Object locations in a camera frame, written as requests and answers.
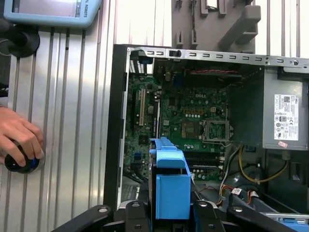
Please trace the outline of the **person's hand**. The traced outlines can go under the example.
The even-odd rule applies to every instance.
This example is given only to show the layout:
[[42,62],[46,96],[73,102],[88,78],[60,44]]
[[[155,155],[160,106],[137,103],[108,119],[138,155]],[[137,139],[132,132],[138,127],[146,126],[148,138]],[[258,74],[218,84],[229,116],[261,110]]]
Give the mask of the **person's hand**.
[[24,156],[32,160],[42,158],[43,135],[39,128],[16,112],[0,107],[0,150],[10,155],[21,167],[26,165]]

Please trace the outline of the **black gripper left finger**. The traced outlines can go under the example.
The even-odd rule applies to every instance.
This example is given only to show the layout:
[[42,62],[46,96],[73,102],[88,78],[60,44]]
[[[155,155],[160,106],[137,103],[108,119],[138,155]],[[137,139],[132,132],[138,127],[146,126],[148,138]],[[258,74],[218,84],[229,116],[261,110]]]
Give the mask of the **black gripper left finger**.
[[141,201],[129,201],[114,211],[107,205],[96,205],[74,217],[55,232],[151,232],[147,207]]

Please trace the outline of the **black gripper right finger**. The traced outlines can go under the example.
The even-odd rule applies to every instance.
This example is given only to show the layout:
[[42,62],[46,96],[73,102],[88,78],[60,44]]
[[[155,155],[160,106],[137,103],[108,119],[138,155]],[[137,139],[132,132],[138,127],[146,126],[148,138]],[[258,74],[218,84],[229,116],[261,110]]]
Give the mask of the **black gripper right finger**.
[[192,205],[192,230],[195,232],[290,232],[291,228],[246,206],[233,205],[220,219],[211,202]]

